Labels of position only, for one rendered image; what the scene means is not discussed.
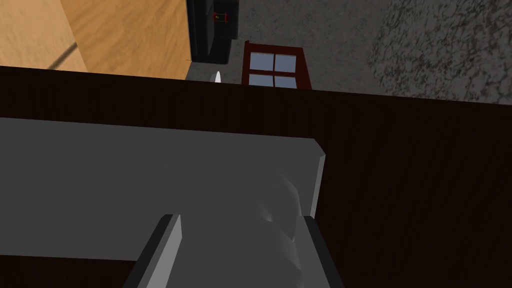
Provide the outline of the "red framed window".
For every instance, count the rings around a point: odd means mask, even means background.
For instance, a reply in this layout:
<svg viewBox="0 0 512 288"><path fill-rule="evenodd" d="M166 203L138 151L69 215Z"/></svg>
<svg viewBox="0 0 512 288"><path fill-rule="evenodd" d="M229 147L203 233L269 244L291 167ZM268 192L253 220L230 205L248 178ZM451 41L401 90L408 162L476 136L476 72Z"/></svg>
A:
<svg viewBox="0 0 512 288"><path fill-rule="evenodd" d="M303 48L245 41L241 84L311 90Z"/></svg>

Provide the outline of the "black appliance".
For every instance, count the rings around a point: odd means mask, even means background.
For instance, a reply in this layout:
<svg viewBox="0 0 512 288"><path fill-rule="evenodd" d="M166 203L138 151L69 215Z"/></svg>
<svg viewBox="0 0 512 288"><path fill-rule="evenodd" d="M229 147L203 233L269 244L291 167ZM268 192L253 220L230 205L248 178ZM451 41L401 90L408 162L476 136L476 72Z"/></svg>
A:
<svg viewBox="0 0 512 288"><path fill-rule="evenodd" d="M227 65L238 38L240 0L186 0L193 63Z"/></svg>

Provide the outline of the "dark brown cabinet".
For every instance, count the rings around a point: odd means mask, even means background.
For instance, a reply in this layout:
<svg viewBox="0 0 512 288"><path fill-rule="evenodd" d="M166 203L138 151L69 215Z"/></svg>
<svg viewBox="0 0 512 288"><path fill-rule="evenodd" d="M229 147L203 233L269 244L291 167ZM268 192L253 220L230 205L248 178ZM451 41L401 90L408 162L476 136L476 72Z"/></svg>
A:
<svg viewBox="0 0 512 288"><path fill-rule="evenodd" d="M346 288L512 288L512 104L0 66L0 116L314 139Z"/></svg>

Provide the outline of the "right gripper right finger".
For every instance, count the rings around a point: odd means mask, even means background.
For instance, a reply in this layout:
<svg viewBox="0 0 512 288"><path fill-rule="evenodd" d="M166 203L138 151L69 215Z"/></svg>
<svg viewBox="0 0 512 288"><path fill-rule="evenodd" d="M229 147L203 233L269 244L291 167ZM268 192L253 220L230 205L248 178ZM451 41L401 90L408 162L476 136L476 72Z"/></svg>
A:
<svg viewBox="0 0 512 288"><path fill-rule="evenodd" d="M310 215L297 218L294 242L302 272L301 288L345 288L317 222Z"/></svg>

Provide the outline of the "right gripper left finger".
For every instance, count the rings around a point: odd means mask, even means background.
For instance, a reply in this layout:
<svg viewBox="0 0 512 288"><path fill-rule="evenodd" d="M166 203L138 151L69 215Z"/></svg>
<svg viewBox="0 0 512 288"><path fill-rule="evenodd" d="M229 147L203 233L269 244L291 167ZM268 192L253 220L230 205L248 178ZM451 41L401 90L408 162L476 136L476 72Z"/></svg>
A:
<svg viewBox="0 0 512 288"><path fill-rule="evenodd" d="M181 216L165 214L122 288L166 288L182 240Z"/></svg>

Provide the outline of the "grey drawer front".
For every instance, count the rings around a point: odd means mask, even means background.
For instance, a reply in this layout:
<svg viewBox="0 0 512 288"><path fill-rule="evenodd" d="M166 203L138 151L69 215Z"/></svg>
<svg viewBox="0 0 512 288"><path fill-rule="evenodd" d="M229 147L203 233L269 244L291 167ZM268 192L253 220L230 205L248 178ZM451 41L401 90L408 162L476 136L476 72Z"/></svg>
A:
<svg viewBox="0 0 512 288"><path fill-rule="evenodd" d="M325 157L307 138L0 118L0 254L132 261L180 215L168 288L283 288L259 194L281 172L313 217Z"/></svg>

